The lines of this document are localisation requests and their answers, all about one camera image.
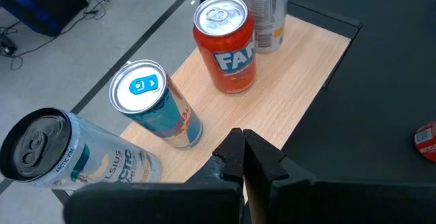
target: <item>can top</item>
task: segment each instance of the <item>can top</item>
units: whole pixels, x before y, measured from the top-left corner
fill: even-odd
[[[49,172],[65,153],[71,124],[61,110],[42,108],[22,118],[0,150],[0,170],[6,178],[32,181]]]
[[[152,108],[166,89],[166,73],[151,60],[124,65],[109,88],[110,103],[124,114],[137,114]]]
[[[224,36],[238,30],[247,16],[243,0],[206,0],[197,7],[193,23],[206,35]]]

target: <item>celsius can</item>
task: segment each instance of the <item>celsius can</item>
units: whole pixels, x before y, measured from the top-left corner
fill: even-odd
[[[118,111],[175,148],[191,148],[201,138],[197,114],[154,61],[124,65],[110,83],[109,98]]]
[[[22,118],[0,150],[0,171],[36,187],[76,190],[92,182],[157,182],[152,154],[55,108]]]
[[[206,0],[193,15],[193,36],[215,87],[249,88],[256,75],[254,21],[242,0]]]
[[[253,14],[256,51],[272,52],[283,41],[283,28],[288,0],[244,0]]]
[[[436,121],[415,132],[415,146],[427,159],[436,162]]]

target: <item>orange can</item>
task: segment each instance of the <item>orange can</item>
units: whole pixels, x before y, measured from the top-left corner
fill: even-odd
[[[242,0],[206,0],[193,17],[193,36],[215,87],[248,89],[256,75],[254,21]]]

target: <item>blue and silver can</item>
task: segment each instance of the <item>blue and silver can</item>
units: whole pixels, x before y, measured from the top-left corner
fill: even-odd
[[[197,114],[154,61],[124,65],[110,83],[109,98],[119,112],[175,148],[191,148],[201,138]]]
[[[22,118],[0,150],[0,171],[35,187],[76,190],[96,182],[157,182],[157,157],[75,114],[42,108]]]

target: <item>red label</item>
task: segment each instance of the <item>red label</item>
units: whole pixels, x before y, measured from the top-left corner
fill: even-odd
[[[436,121],[416,131],[415,146],[424,157],[436,162]]]

